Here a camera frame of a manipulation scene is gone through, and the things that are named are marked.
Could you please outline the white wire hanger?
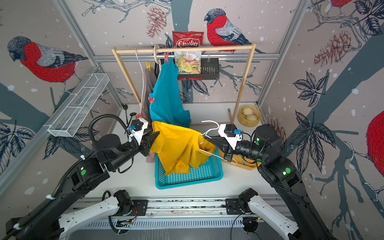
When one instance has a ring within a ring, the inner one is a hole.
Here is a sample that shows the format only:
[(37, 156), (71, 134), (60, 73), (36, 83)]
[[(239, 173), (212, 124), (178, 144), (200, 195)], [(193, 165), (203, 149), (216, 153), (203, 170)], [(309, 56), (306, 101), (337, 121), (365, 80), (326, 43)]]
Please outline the white wire hanger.
[(202, 126), (209, 126), (210, 128), (205, 130), (203, 133), (201, 133), (202, 136), (204, 135), (207, 135), (207, 136), (219, 136), (219, 133), (218, 133), (218, 128), (220, 126), (220, 124), (227, 124), (227, 123), (218, 123), (216, 121), (213, 121), (213, 120), (204, 120), (204, 121), (201, 121), (201, 125)]

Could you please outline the yellow t-shirt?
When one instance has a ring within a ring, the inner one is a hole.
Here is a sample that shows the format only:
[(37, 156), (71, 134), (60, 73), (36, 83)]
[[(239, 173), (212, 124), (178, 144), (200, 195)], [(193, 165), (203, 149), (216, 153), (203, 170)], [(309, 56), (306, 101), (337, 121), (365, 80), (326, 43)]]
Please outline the yellow t-shirt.
[(153, 122), (152, 127), (159, 135), (151, 152), (157, 154), (165, 176), (189, 174), (191, 168), (198, 169), (216, 151), (212, 143), (192, 129), (161, 122)]

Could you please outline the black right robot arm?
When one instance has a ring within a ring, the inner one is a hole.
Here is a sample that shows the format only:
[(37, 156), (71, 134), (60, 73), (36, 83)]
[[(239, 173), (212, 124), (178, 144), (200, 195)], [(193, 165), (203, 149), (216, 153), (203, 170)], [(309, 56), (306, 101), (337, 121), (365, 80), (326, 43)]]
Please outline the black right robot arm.
[(273, 187), (290, 210), (293, 220), (267, 204), (253, 189), (239, 195), (244, 213), (261, 217), (284, 240), (334, 240), (310, 200), (298, 169), (280, 153), (282, 139), (270, 124), (258, 126), (250, 140), (233, 124), (221, 124), (217, 136), (204, 138), (223, 152), (223, 159), (231, 162), (234, 155), (260, 163), (257, 167), (263, 179)]

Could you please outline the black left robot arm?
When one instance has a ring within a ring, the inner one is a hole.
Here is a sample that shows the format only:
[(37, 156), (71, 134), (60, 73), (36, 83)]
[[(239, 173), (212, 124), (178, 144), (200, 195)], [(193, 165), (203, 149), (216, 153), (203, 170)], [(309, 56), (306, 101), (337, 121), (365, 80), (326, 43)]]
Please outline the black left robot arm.
[[(127, 134), (124, 144), (118, 135), (108, 134), (95, 140), (94, 125), (99, 120), (116, 120)], [(81, 227), (105, 216), (130, 214), (133, 201), (125, 190), (119, 190), (107, 199), (71, 214), (65, 212), (110, 177), (121, 173), (120, 167), (133, 161), (137, 154), (148, 156), (159, 132), (153, 131), (148, 122), (139, 118), (127, 126), (118, 116), (104, 114), (94, 118), (88, 126), (92, 151), (81, 157), (64, 173), (52, 194), (33, 211), (22, 218), (12, 218), (6, 224), (8, 240), (64, 240)]]

